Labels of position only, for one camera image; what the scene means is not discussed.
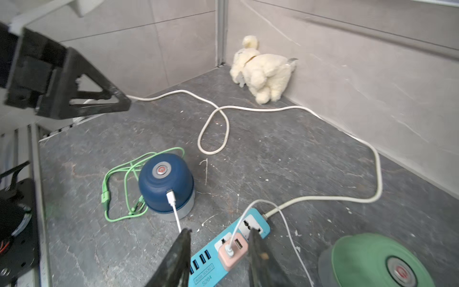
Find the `white usb cable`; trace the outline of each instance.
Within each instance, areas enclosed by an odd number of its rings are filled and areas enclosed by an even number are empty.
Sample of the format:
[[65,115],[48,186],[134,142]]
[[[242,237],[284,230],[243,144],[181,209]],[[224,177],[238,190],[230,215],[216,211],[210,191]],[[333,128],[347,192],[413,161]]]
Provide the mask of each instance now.
[[180,227],[180,221],[179,221],[179,215],[177,214],[177,210],[175,209],[175,194],[174,191],[171,189],[166,193],[166,196],[168,198],[169,204],[172,206],[172,209],[174,210],[174,215],[175,215],[175,220],[177,221],[177,227],[179,228],[179,233],[182,232],[182,228]]

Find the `gray base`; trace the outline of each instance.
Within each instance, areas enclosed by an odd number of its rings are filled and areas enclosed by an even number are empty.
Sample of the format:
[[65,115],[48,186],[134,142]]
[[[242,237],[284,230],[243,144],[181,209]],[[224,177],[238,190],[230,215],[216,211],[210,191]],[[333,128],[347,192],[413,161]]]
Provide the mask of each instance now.
[[320,282],[323,287],[341,287],[336,281],[333,272],[333,265],[331,263],[331,251],[333,246],[322,252],[319,256],[319,263],[317,269],[319,271]]
[[[188,213],[190,213],[191,209],[195,205],[195,191],[191,194],[190,200],[182,206],[182,208],[177,210],[177,215],[179,219],[184,218]],[[175,221],[175,215],[173,212],[170,213],[156,213],[159,219],[166,220],[166,221]]]

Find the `blue lid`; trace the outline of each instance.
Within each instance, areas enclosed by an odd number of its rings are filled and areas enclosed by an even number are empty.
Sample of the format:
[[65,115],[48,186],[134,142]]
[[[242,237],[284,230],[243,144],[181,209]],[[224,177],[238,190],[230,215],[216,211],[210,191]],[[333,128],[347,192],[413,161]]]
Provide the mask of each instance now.
[[139,189],[149,208],[158,213],[173,212],[166,193],[173,190],[180,209],[191,198],[193,176],[185,161],[173,153],[163,153],[146,162],[139,175]]

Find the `blue power strip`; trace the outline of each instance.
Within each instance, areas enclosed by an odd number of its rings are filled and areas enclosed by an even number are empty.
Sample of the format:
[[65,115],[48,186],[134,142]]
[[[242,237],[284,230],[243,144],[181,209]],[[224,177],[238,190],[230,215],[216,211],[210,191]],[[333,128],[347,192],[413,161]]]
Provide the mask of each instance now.
[[[271,228],[258,210],[251,208],[246,218],[248,217],[260,225],[261,238],[268,236]],[[239,218],[191,257],[188,287],[213,287],[228,274],[228,271],[223,268],[220,259],[218,259],[218,248],[223,244],[222,239],[225,239],[225,241],[230,239],[229,237],[231,237],[237,221],[239,221]]]

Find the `gray stone floor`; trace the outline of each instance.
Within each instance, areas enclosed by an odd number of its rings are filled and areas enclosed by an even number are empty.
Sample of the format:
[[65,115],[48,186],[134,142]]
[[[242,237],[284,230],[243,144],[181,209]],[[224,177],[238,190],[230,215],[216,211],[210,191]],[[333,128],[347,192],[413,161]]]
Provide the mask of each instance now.
[[[219,106],[259,107],[246,88],[232,83],[228,67],[166,91],[175,89],[190,90]],[[291,104],[282,98],[265,107]],[[373,195],[371,151],[304,111],[228,110],[228,145],[216,155],[200,153],[196,140],[212,110],[191,96],[173,95],[134,103],[128,112],[100,116],[40,143],[54,286],[141,287],[154,273],[177,236],[175,223],[163,222],[151,212],[108,223],[100,203],[105,173],[146,152],[174,146],[186,150],[197,195],[190,216],[181,224],[194,231],[192,253],[255,199],[281,204],[304,195]],[[217,115],[203,137],[203,147],[219,147],[224,131],[223,118]],[[207,185],[205,167],[199,165],[206,158]],[[438,287],[457,286],[459,201],[394,162],[384,157],[381,161],[384,192],[378,202],[308,202],[285,209],[291,232],[301,235],[294,235],[294,241],[316,286],[321,286],[320,253],[338,238],[362,232],[396,239],[422,261]],[[134,201],[139,196],[135,179],[129,186]],[[125,215],[121,176],[113,177],[111,190],[110,215]],[[261,212],[271,209],[256,207]],[[268,223],[272,231],[266,242],[276,259],[294,283],[307,286],[281,217],[276,214]],[[220,285],[248,286],[247,270],[244,259]]]

